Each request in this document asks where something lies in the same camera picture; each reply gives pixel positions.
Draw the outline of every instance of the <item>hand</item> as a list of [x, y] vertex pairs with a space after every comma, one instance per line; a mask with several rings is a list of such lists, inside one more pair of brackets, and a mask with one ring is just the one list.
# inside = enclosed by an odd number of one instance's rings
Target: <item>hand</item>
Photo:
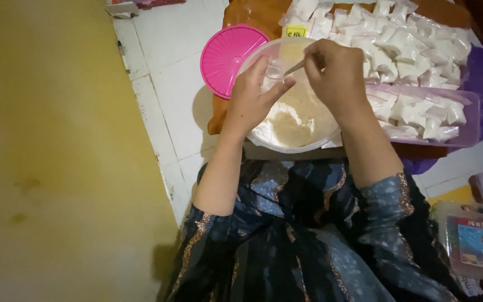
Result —
[[362, 50], [340, 46], [326, 39], [305, 49], [308, 81], [341, 126], [356, 119], [359, 113], [373, 114], [366, 99], [363, 59]]
[[265, 119], [273, 104], [295, 85], [294, 79], [287, 78], [262, 93], [268, 60], [268, 56], [261, 56], [236, 78], [221, 133], [244, 139]]

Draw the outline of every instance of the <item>left hand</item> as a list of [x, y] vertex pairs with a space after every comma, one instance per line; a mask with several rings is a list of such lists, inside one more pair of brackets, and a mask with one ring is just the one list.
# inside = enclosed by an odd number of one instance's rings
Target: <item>left hand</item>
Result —
[[268, 60], [268, 56], [259, 57], [252, 66], [236, 78], [221, 133], [244, 139], [265, 119], [273, 104], [295, 85], [294, 79], [286, 78], [266, 93], [262, 93]]

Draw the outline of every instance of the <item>pink lid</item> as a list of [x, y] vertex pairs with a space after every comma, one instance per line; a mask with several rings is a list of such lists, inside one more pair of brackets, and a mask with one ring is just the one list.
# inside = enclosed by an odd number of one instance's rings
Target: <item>pink lid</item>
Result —
[[245, 24], [214, 34], [201, 55], [201, 75], [206, 85], [218, 96], [230, 99], [241, 64], [267, 42], [269, 38], [263, 32]]

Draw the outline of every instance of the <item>yellow label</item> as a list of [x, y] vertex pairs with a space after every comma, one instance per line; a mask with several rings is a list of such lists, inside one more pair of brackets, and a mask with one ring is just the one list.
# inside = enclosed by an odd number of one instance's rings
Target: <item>yellow label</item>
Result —
[[308, 28], [303, 25], [287, 25], [286, 36], [287, 37], [306, 37]]

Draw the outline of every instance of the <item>person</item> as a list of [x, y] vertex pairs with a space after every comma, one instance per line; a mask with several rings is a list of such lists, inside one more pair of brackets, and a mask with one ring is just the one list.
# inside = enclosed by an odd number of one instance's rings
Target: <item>person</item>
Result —
[[268, 59], [236, 79], [164, 300], [463, 299], [430, 232], [429, 205], [366, 99], [360, 49], [329, 40], [305, 49], [309, 83], [339, 124], [347, 161], [242, 158], [247, 134], [295, 85], [285, 79], [262, 93]]

